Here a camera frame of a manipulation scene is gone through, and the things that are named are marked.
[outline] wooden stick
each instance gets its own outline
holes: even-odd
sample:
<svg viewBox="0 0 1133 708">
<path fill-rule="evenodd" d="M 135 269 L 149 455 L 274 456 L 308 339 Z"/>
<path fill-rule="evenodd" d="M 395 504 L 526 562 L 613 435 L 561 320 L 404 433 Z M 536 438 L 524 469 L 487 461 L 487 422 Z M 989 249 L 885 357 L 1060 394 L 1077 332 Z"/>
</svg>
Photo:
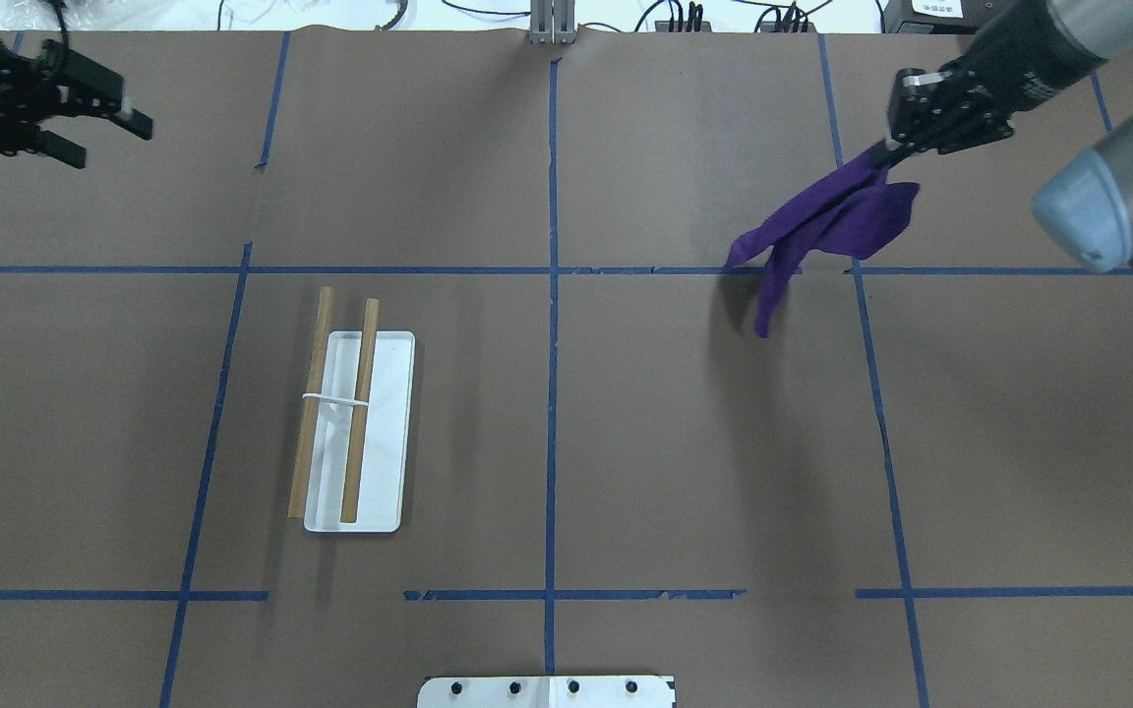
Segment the wooden stick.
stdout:
<svg viewBox="0 0 1133 708">
<path fill-rule="evenodd" d="M 323 391 L 323 370 L 326 368 L 326 340 L 334 315 L 334 288 L 324 287 L 317 296 L 317 317 L 314 319 L 314 347 L 309 350 L 309 381 L 305 393 Z M 300 418 L 300 438 L 296 440 L 296 468 L 291 475 L 291 502 L 287 504 L 288 519 L 305 517 L 305 501 L 309 497 L 309 468 L 314 463 L 314 435 L 317 434 L 317 399 L 305 399 Z"/>
<path fill-rule="evenodd" d="M 356 362 L 356 399 L 369 402 L 369 378 L 374 373 L 374 341 L 378 336 L 378 300 L 365 301 L 365 322 L 361 324 L 361 352 Z M 356 523 L 356 495 L 361 489 L 361 459 L 365 457 L 365 425 L 369 420 L 368 407 L 352 408 L 352 434 L 347 440 L 347 467 L 343 470 L 343 506 L 341 523 Z"/>
</svg>

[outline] purple cloth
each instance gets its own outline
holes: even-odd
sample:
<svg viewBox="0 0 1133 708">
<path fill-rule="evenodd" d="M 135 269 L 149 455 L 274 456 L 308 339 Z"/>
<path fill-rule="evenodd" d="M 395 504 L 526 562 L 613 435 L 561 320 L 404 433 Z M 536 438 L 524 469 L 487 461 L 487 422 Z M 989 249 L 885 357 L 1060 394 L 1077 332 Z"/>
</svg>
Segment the purple cloth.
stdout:
<svg viewBox="0 0 1133 708">
<path fill-rule="evenodd" d="M 889 168 L 874 169 L 868 150 L 791 198 L 736 241 L 727 267 L 735 268 L 772 248 L 759 288 L 755 333 L 768 336 L 772 314 L 786 295 L 799 263 L 815 248 L 826 254 L 868 258 L 903 233 L 912 220 L 912 202 L 921 186 L 886 184 Z"/>
</svg>

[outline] white label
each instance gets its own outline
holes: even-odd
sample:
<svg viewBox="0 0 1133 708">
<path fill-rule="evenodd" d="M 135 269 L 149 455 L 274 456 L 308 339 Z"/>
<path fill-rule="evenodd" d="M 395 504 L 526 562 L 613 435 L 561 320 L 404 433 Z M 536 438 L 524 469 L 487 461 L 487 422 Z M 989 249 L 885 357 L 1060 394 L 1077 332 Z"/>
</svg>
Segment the white label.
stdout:
<svg viewBox="0 0 1133 708">
<path fill-rule="evenodd" d="M 961 0 L 912 0 L 912 9 L 936 18 L 963 18 Z"/>
</svg>

